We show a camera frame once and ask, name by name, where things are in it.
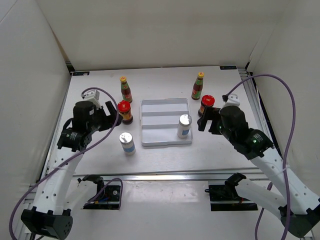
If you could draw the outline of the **red-lid sauce jar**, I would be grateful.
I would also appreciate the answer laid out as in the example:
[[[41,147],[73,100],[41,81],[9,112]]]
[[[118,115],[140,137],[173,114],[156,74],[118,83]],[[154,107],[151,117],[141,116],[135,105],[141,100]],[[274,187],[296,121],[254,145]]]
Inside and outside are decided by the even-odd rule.
[[[129,102],[122,100],[117,104],[119,114],[122,116],[122,123],[129,125],[133,122],[133,116],[131,113],[131,105]]]
[[[201,98],[200,108],[198,115],[201,117],[204,113],[205,107],[213,107],[215,104],[215,98],[212,95],[206,94]]]

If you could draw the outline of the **silver-cap salt shaker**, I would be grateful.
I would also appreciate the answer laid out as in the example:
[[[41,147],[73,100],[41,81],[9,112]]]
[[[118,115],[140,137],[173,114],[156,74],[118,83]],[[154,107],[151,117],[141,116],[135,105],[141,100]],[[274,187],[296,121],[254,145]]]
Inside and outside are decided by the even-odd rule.
[[[119,135],[119,141],[126,155],[133,155],[136,152],[133,136],[129,132],[123,132]]]
[[[177,127],[177,136],[181,139],[184,139],[189,134],[192,124],[192,117],[189,114],[183,114],[179,117],[178,127]]]

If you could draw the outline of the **yellow-cap sauce bottle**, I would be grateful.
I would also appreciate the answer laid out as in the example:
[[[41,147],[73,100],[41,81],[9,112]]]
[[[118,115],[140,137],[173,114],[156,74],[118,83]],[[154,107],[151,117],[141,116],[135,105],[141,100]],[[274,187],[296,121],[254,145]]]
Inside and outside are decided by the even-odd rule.
[[[133,99],[132,99],[130,86],[127,82],[127,78],[125,76],[121,76],[119,80],[120,80],[122,99],[126,102],[131,103]]]
[[[191,98],[193,100],[199,100],[202,94],[203,82],[204,82],[205,74],[203,72],[199,72],[197,78],[194,82]]]

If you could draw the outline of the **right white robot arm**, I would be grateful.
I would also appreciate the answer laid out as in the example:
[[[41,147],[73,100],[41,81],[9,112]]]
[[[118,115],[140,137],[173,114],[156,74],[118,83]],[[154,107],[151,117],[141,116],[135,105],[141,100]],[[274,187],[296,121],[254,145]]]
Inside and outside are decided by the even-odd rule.
[[[239,107],[206,107],[197,121],[203,132],[224,136],[234,149],[258,167],[277,188],[275,194],[235,173],[224,182],[230,200],[248,199],[276,216],[297,238],[303,238],[320,221],[320,197],[312,192],[284,163],[273,142],[261,130],[250,128]]]

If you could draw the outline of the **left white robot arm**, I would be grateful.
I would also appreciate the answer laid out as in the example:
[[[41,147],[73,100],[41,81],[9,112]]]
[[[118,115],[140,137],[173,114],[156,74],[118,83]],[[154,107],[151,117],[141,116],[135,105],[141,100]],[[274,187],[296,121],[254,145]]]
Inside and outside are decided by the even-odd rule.
[[[32,209],[24,209],[21,221],[35,235],[64,240],[70,234],[73,215],[88,201],[100,200],[105,194],[103,179],[98,175],[86,176],[78,189],[67,195],[77,165],[85,151],[92,149],[95,132],[111,132],[121,124],[122,116],[116,105],[105,103],[109,115],[97,100],[82,100],[73,107],[73,117],[63,125],[53,163]]]

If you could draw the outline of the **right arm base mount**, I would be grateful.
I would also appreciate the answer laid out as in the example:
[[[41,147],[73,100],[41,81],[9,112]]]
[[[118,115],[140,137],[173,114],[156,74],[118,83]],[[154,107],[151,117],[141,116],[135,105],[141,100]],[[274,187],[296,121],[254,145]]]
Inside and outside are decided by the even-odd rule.
[[[245,175],[234,173],[224,184],[210,183],[208,188],[204,190],[209,194],[210,210],[212,212],[257,211],[256,203],[240,197],[236,192],[235,187],[243,179],[246,179]]]

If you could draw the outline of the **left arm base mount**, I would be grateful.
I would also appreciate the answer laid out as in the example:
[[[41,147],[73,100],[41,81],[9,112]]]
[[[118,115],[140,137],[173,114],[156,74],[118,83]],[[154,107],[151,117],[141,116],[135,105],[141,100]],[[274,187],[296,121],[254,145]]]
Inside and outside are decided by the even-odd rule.
[[[123,181],[116,177],[105,183],[102,176],[89,174],[77,179],[78,183],[92,182],[96,185],[97,197],[83,206],[84,210],[120,210],[122,205]]]

